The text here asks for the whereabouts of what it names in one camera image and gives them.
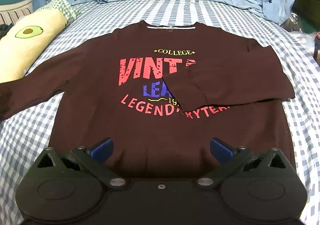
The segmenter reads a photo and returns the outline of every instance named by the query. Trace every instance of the metal bolt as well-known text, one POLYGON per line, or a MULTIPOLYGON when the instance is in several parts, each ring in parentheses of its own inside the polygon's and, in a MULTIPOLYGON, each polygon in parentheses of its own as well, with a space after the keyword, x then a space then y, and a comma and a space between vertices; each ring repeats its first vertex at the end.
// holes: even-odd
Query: metal bolt
POLYGON ((158 189, 165 189, 165 187, 166 187, 165 184, 159 184, 158 185, 158 189))
POLYGON ((210 178, 200 178, 198 184, 202 186, 209 186, 213 184, 213 181, 210 178))
POLYGON ((123 186, 125 184, 125 179, 123 178, 113 178, 110 180, 112 186, 123 186))

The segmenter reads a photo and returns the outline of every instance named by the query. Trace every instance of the bed sheet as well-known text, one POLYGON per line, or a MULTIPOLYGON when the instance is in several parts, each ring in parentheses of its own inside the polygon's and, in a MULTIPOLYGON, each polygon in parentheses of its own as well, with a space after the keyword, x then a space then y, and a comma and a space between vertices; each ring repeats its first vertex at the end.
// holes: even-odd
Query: bed sheet
MULTIPOLYGON (((274 23, 245 10, 205 0, 128 0, 77 5, 82 13, 57 36, 28 73, 43 61, 87 39, 144 19, 152 25, 182 26, 196 21, 221 27, 239 36, 271 45, 292 82, 296 98, 283 102, 292 135, 297 173, 308 191, 301 215, 307 225, 319 225, 320 214, 320 68, 305 47, 274 23)), ((0 224, 19 224, 23 218, 15 191, 41 151, 47 147, 63 94, 0 122, 0 224)))

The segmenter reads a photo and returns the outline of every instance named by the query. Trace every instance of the blue gripper pad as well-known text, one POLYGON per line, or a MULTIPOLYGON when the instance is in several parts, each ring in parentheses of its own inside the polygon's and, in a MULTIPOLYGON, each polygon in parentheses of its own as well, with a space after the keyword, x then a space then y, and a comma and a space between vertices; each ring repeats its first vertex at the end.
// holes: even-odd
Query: blue gripper pad
POLYGON ((221 164, 229 161, 234 156, 233 150, 225 147, 215 139, 210 141, 210 152, 221 164))
POLYGON ((97 146, 90 153, 90 156, 97 162, 103 164, 113 153, 113 141, 108 139, 106 142, 97 146))

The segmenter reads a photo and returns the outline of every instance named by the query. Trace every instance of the brown sweatshirt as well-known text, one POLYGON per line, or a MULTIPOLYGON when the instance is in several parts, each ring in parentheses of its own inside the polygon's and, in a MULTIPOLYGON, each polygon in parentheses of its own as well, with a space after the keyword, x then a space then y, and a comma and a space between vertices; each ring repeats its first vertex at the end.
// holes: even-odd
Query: brown sweatshirt
POLYGON ((141 21, 0 84, 0 121, 64 92, 49 146, 111 137, 105 164, 123 177, 201 176, 217 166, 215 137, 255 153, 279 147, 295 166, 281 104, 294 90, 273 49, 201 23, 177 28, 141 21))

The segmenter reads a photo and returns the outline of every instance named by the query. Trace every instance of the folded sleeve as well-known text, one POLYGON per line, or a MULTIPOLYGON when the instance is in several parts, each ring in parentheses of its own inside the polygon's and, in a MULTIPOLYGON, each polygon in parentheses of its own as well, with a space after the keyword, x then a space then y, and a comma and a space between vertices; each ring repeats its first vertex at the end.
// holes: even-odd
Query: folded sleeve
POLYGON ((274 50, 256 43, 238 57, 196 62, 163 79, 184 112, 295 97, 274 50))
POLYGON ((85 46, 50 58, 19 80, 0 83, 0 121, 64 92, 82 67, 85 46))

